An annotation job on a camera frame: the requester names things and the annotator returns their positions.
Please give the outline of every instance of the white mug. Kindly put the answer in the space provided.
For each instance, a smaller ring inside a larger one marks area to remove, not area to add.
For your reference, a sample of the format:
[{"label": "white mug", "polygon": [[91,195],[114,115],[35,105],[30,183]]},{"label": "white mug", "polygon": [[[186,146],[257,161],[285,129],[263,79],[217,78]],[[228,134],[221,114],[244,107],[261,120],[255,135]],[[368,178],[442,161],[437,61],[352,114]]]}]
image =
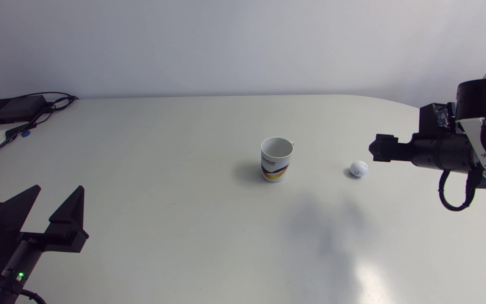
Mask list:
[{"label": "white mug", "polygon": [[285,177],[294,151],[294,143],[282,137],[270,137],[262,141],[262,177],[270,183],[278,183]]}]

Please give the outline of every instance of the logo on mug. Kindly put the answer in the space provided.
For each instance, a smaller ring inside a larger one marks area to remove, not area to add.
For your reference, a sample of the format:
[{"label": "logo on mug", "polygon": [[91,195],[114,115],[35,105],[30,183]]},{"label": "logo on mug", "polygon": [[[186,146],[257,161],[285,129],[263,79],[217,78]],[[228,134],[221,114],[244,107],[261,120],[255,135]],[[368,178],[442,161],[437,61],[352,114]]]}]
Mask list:
[{"label": "logo on mug", "polygon": [[278,170],[275,170],[273,172],[269,172],[269,171],[266,170],[266,168],[264,168],[264,166],[262,166],[262,172],[264,173],[264,175],[268,179],[278,179],[279,177],[281,177],[286,172],[286,169],[288,169],[288,165],[286,165],[285,167],[282,167]]},{"label": "logo on mug", "polygon": [[272,161],[270,161],[270,160],[266,160],[266,158],[265,158],[264,156],[262,156],[262,161],[265,161],[265,162],[266,162],[266,164],[270,164],[270,165],[272,165],[272,166],[275,166],[275,163],[276,163],[276,162],[272,162]]}]

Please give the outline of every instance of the black box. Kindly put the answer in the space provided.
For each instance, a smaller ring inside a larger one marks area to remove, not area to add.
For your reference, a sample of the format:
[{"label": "black box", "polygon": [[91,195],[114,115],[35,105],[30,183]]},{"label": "black box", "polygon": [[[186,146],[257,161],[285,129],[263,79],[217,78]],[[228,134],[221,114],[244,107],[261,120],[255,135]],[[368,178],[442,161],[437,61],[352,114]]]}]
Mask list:
[{"label": "black box", "polygon": [[46,107],[47,103],[42,95],[0,99],[0,125],[29,122]]}]

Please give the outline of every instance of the golf ball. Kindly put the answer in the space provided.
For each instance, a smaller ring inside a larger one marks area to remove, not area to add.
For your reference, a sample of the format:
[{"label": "golf ball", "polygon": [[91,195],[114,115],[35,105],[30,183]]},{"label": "golf ball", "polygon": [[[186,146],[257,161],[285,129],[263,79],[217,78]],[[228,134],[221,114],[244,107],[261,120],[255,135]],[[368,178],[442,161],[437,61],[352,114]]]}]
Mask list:
[{"label": "golf ball", "polygon": [[363,161],[353,162],[350,166],[350,172],[357,177],[362,177],[367,174],[367,171],[369,171],[369,166]]}]

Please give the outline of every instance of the white table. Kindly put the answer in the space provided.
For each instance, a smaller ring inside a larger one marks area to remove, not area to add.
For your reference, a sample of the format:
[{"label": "white table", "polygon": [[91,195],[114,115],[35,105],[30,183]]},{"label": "white table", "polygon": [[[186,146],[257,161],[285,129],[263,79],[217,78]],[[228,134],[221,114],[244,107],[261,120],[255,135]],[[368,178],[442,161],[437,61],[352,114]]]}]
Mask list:
[{"label": "white table", "polygon": [[[418,113],[346,95],[79,100],[0,150],[0,201],[42,187],[25,231],[86,192],[82,252],[45,253],[26,288],[49,304],[486,303],[486,190],[450,212],[440,171],[368,152],[376,133],[409,141]],[[295,142],[279,184],[259,176],[270,136]]]}]

